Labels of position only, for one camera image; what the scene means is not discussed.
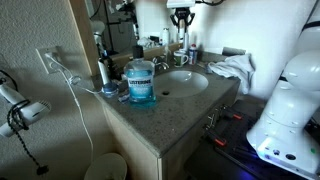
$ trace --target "vanity cabinet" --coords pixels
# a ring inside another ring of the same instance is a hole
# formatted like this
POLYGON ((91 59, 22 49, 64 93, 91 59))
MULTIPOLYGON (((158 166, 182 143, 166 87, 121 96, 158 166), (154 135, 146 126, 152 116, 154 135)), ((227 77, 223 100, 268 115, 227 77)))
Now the vanity cabinet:
POLYGON ((128 127, 117 118, 117 115, 110 108, 105 107, 105 115, 114 136, 114 144, 119 154, 127 162, 127 179, 134 180, 179 180, 186 179, 184 164, 188 157, 199 145, 199 140, 203 135, 202 127, 210 123, 207 116, 212 116, 215 107, 222 104, 232 105, 238 90, 238 83, 223 97, 213 102, 205 115, 196 120, 184 135, 177 138, 177 141, 160 157, 157 157, 150 149, 142 143, 136 134, 132 133, 128 127))

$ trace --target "black cord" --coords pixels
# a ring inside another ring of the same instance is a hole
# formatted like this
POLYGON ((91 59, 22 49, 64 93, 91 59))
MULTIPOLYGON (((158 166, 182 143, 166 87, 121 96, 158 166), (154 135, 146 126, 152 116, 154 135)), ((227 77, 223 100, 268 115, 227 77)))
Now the black cord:
POLYGON ((25 142, 23 141, 21 135, 18 133, 18 131, 15 128, 15 125, 18 127, 21 127, 23 129, 28 129, 28 127, 25 125, 25 123, 23 122, 23 119, 21 118, 21 114, 20 114, 20 109, 22 109, 23 107, 25 107, 26 105, 28 105, 30 103, 29 100, 23 100, 21 102, 18 102, 17 104, 13 105, 11 107, 11 109, 9 110, 8 114, 7 114, 7 121, 8 121, 8 125, 11 128, 11 130, 17 135, 18 139, 20 140, 23 149, 25 150, 25 152, 27 153, 27 155, 32 159, 32 161, 38 166, 37 169, 37 175, 43 175, 45 173, 47 173, 49 171, 48 166, 40 166, 40 164, 38 163, 38 161, 36 160, 36 158, 30 153, 30 151, 28 150, 25 142))
POLYGON ((11 81, 12 81, 12 83, 13 83, 13 85, 14 85, 15 90, 18 91, 18 85, 17 85, 16 81, 15 81, 8 73, 6 73, 5 71, 0 70, 0 72, 1 72, 2 74, 4 74, 5 76, 7 76, 8 78, 11 79, 11 81))
POLYGON ((102 0, 100 0, 100 2, 99 2, 99 5, 98 5, 97 10, 93 13, 93 15, 92 15, 89 19, 92 19, 95 15, 97 15, 97 14, 98 14, 99 9, 100 9, 100 6, 101 6, 101 1, 102 1, 102 0))
POLYGON ((209 2, 206 2, 206 1, 202 0, 202 1, 196 1, 196 3, 197 4, 203 3, 203 4, 206 4, 208 6, 218 6, 218 5, 222 4, 224 1, 225 0, 220 0, 219 2, 216 2, 216 3, 212 1, 211 3, 209 3, 209 2))

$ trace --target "drain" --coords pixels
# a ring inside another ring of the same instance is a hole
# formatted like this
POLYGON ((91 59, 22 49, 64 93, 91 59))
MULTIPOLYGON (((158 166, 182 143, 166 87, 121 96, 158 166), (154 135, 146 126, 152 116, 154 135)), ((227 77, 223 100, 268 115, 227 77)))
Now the drain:
POLYGON ((164 96, 168 96, 169 94, 170 94, 169 91, 163 91, 163 92, 162 92, 162 95, 164 95, 164 96))

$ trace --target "bottle cap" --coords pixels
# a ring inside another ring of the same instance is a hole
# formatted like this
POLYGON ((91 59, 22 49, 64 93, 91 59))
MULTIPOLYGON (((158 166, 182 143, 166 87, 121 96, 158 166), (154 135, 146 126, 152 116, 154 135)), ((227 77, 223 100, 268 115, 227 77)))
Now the bottle cap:
POLYGON ((140 45, 132 46, 133 59, 143 58, 143 47, 140 45))

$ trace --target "cup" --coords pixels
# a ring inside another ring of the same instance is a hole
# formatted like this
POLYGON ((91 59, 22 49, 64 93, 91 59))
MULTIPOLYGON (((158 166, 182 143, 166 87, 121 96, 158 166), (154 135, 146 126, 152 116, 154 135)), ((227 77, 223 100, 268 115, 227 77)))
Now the cup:
POLYGON ((182 67, 185 63, 188 62, 189 57, 185 55, 183 51, 175 51, 173 53, 173 59, 175 61, 174 65, 176 67, 182 67))

